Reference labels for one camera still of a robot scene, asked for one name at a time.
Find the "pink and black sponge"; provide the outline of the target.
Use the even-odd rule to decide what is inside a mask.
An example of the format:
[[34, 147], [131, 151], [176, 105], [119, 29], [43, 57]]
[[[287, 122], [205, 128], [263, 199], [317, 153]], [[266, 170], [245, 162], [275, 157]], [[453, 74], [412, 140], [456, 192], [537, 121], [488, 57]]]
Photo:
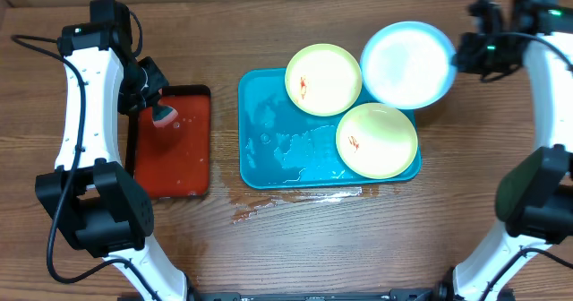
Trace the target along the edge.
[[177, 117], [178, 112], [173, 107], [157, 104], [151, 108], [152, 123], [157, 128], [173, 123]]

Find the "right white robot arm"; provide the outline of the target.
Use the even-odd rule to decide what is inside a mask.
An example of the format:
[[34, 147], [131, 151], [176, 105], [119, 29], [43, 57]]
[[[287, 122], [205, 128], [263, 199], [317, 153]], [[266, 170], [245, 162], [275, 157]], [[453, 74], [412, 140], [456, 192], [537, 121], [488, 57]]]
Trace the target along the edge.
[[492, 0], [468, 7], [478, 30], [462, 35], [452, 63], [481, 82], [525, 69], [535, 145], [500, 181], [488, 235], [423, 300], [512, 300], [507, 283], [572, 234], [572, 188], [561, 182], [572, 174], [572, 11], [558, 2], [512, 0], [508, 24]]

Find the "light blue plate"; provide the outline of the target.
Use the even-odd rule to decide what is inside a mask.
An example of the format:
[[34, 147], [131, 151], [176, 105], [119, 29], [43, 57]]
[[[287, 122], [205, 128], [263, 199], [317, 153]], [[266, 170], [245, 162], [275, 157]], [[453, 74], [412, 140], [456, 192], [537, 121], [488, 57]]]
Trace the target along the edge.
[[363, 85], [394, 108], [425, 108], [442, 99], [457, 75], [449, 37], [431, 24], [400, 21], [379, 30], [360, 58]]

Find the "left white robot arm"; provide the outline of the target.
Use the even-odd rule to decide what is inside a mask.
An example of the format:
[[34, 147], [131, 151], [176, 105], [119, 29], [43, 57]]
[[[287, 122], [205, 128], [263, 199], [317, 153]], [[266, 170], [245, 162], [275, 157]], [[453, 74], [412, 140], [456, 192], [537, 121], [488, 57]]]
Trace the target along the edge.
[[165, 125], [176, 112], [160, 105], [168, 81], [150, 57], [133, 48], [137, 18], [116, 0], [90, 2], [87, 23], [65, 26], [57, 39], [64, 63], [67, 100], [64, 136], [53, 172], [36, 179], [35, 191], [53, 220], [47, 267], [56, 273], [57, 233], [69, 246], [114, 265], [145, 300], [189, 300], [187, 276], [167, 258], [153, 235], [149, 195], [124, 169], [118, 146], [118, 117], [145, 108]]

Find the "yellow-green plate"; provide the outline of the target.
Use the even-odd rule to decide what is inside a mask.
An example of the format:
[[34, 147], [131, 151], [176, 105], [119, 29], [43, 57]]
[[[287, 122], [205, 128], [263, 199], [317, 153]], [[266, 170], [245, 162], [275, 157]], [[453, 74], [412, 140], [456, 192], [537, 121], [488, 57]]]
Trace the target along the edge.
[[388, 179], [406, 171], [418, 151], [414, 124], [402, 111], [381, 103], [350, 109], [338, 123], [338, 155], [353, 172]]
[[288, 97], [303, 112], [334, 116], [354, 105], [362, 91], [356, 59], [333, 44], [313, 44], [299, 50], [285, 73]]

